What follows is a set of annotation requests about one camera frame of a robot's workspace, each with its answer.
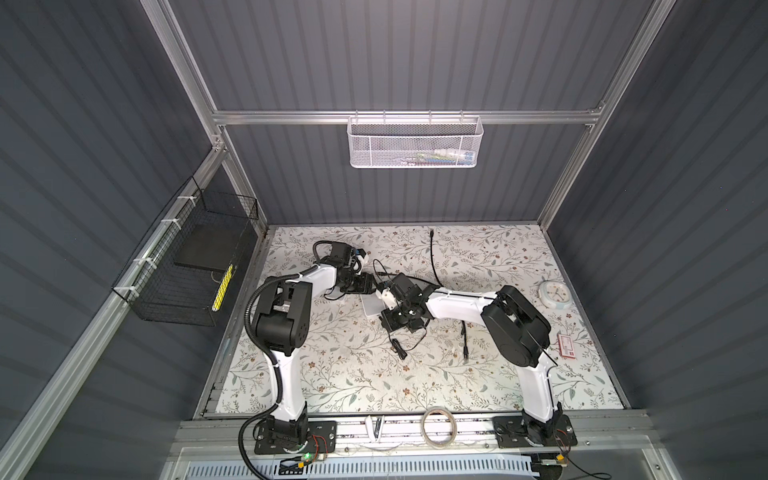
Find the white network switch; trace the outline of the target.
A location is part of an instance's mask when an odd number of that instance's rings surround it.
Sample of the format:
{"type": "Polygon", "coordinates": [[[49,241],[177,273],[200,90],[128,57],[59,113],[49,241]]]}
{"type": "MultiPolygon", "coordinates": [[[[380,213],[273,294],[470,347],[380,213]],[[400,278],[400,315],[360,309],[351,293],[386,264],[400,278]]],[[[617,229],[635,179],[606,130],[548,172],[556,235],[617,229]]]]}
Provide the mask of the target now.
{"type": "Polygon", "coordinates": [[[361,295],[361,304],[366,318],[376,318],[387,307],[375,294],[361,295]]]}

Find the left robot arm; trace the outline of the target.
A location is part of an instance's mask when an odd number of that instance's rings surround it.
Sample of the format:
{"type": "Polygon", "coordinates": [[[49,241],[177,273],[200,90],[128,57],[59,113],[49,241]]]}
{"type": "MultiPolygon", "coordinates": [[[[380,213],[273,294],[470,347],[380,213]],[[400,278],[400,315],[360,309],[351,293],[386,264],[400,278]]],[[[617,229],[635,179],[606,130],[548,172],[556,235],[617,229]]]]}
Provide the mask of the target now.
{"type": "Polygon", "coordinates": [[[334,290],[343,296],[375,290],[373,275],[363,270],[365,250],[320,240],[312,253],[308,268],[268,277],[251,293],[243,312],[244,331],[271,368],[273,405],[256,418],[269,434],[289,443],[304,442],[309,431],[296,354],[309,334],[313,300],[334,290]]]}

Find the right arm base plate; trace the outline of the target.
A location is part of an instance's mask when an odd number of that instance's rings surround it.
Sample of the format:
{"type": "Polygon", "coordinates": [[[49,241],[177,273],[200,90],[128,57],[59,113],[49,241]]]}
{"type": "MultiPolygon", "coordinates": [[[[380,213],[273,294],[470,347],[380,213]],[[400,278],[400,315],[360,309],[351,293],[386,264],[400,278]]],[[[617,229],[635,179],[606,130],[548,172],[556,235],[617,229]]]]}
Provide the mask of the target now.
{"type": "Polygon", "coordinates": [[[526,415],[495,416],[493,432],[500,448],[564,447],[578,444],[575,430],[566,415],[541,422],[526,415]]]}

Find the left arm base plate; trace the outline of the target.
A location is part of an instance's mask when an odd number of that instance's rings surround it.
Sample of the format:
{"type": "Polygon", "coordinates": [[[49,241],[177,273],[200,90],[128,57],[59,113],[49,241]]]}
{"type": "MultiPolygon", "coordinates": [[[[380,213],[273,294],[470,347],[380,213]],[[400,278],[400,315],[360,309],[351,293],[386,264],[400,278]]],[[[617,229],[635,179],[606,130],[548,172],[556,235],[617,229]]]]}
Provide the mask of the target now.
{"type": "Polygon", "coordinates": [[[336,449],[337,427],[335,421],[286,422],[269,418],[252,430],[254,453],[333,453],[336,449]]]}

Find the black power adapter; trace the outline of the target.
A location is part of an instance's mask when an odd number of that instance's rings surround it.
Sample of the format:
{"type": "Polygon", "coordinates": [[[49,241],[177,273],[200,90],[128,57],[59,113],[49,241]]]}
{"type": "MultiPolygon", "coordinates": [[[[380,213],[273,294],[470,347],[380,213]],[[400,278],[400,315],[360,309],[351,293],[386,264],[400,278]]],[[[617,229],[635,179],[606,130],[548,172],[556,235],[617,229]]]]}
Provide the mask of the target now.
{"type": "Polygon", "coordinates": [[[397,339],[391,339],[390,344],[401,360],[405,360],[407,358],[408,353],[397,339]]]}

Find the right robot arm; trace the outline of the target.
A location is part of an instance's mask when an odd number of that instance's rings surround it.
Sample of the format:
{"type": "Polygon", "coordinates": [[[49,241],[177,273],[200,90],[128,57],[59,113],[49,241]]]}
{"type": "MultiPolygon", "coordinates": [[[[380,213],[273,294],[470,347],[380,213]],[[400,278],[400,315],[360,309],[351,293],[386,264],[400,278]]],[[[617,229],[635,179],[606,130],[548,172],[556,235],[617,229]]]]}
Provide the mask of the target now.
{"type": "Polygon", "coordinates": [[[556,367],[547,352],[551,325],[516,287],[505,285],[490,293],[459,292],[432,285],[420,288],[399,274],[379,286],[375,294],[384,304],[380,318],[389,332],[442,319],[484,326],[501,356],[517,371],[525,437],[535,445],[555,440],[558,423],[565,416],[550,380],[551,370],[556,367]]]}

